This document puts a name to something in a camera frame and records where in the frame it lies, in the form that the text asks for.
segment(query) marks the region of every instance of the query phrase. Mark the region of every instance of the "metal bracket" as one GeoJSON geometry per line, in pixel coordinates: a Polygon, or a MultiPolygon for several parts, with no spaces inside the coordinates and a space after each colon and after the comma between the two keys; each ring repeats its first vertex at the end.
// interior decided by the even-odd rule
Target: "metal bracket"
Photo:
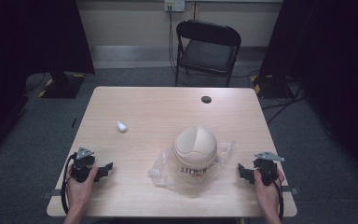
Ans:
{"type": "Polygon", "coordinates": [[[259,159],[266,160],[266,161],[284,161],[284,158],[279,157],[270,151],[256,153],[255,156],[259,159]]]}
{"type": "Polygon", "coordinates": [[[80,159],[86,158],[92,154],[94,154],[93,150],[86,149],[85,147],[80,147],[77,152],[76,159],[80,160],[80,159]]]}

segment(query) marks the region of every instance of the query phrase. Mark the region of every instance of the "table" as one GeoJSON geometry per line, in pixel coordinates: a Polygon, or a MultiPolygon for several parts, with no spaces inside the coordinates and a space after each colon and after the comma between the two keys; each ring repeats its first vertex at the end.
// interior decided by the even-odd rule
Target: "table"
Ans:
{"type": "MultiPolygon", "coordinates": [[[[239,178],[237,166],[252,169],[255,153],[276,153],[255,92],[231,88],[98,87],[68,157],[79,147],[93,149],[98,166],[115,165],[94,184],[85,213],[93,217],[261,217],[255,186],[239,178]],[[202,96],[212,101],[205,104],[202,96]],[[128,126],[125,133],[118,120],[128,126]],[[236,141],[226,169],[197,197],[156,187],[147,171],[193,125],[209,129],[218,142],[236,141]]],[[[61,183],[62,173],[56,189],[61,183]]],[[[292,194],[283,198],[284,216],[295,216],[292,194]]],[[[59,196],[51,198],[48,214],[65,216],[59,196]]]]}

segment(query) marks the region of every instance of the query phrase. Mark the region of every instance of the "black chair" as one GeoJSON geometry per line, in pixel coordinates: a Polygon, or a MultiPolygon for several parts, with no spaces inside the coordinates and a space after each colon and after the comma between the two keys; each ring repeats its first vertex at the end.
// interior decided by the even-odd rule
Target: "black chair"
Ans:
{"type": "Polygon", "coordinates": [[[241,36],[231,27],[205,21],[182,21],[176,27],[178,54],[175,86],[178,84],[179,67],[227,76],[231,79],[234,63],[241,46],[241,36]],[[182,40],[189,39],[184,48],[182,40]]]}

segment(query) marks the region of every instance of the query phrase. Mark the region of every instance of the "cable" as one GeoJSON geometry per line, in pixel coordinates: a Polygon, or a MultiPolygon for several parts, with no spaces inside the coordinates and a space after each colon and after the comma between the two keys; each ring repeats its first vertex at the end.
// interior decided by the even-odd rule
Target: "cable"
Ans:
{"type": "Polygon", "coordinates": [[[262,171],[271,181],[272,184],[274,184],[275,189],[278,192],[278,197],[279,197],[279,219],[282,220],[283,218],[283,209],[284,209],[284,204],[283,204],[283,190],[282,190],[282,181],[281,179],[278,177],[279,182],[280,182],[280,186],[277,185],[277,183],[275,183],[275,181],[272,179],[272,177],[269,175],[269,173],[267,173],[266,171],[264,171],[263,169],[258,169],[258,171],[262,171]]]}
{"type": "Polygon", "coordinates": [[[269,121],[267,121],[267,124],[269,124],[270,122],[272,122],[272,120],[275,119],[287,106],[293,105],[295,102],[304,99],[304,96],[301,97],[301,98],[298,99],[298,100],[296,99],[296,98],[298,97],[298,95],[299,95],[301,89],[302,89],[302,88],[298,88],[298,90],[297,90],[297,92],[296,92],[296,95],[293,97],[293,99],[295,99],[295,100],[293,100],[293,101],[290,100],[289,103],[283,105],[283,108],[281,108],[269,121]]]}
{"type": "Polygon", "coordinates": [[[178,78],[178,84],[182,85],[182,86],[187,86],[187,87],[193,87],[189,84],[187,84],[185,81],[183,81],[182,79],[178,78]]]}
{"type": "Polygon", "coordinates": [[[305,98],[305,95],[299,99],[295,99],[294,101],[292,99],[290,99],[289,101],[287,101],[287,100],[283,101],[283,100],[279,100],[279,98],[263,99],[263,100],[277,101],[277,102],[279,102],[279,104],[278,105],[267,105],[266,107],[263,107],[262,110],[271,109],[271,108],[275,108],[275,107],[279,107],[279,106],[290,105],[290,104],[293,105],[294,103],[301,101],[304,98],[305,98]]]}
{"type": "Polygon", "coordinates": [[[168,52],[170,54],[170,65],[171,65],[172,72],[174,75],[176,75],[175,73],[176,65],[173,60],[173,33],[172,33],[172,7],[171,6],[168,6],[168,14],[170,16],[170,34],[169,34],[168,52]]]}
{"type": "Polygon", "coordinates": [[[69,181],[69,179],[71,179],[72,177],[70,177],[68,180],[66,180],[66,173],[68,171],[68,166],[69,166],[69,161],[70,160],[74,160],[76,157],[77,153],[74,153],[72,156],[70,156],[68,158],[68,160],[66,161],[65,164],[65,170],[63,171],[63,179],[62,179],[62,186],[61,186],[61,203],[62,203],[62,208],[63,211],[65,212],[65,214],[68,214],[68,204],[66,203],[66,185],[69,181]]]}

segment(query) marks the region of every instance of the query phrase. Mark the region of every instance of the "white dome object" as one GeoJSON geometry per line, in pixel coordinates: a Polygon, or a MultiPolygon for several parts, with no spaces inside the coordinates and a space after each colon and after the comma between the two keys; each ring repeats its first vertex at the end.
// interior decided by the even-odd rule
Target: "white dome object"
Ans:
{"type": "Polygon", "coordinates": [[[175,153],[186,168],[209,168],[217,157],[217,141],[208,130],[193,126],[176,138],[175,153]]]}

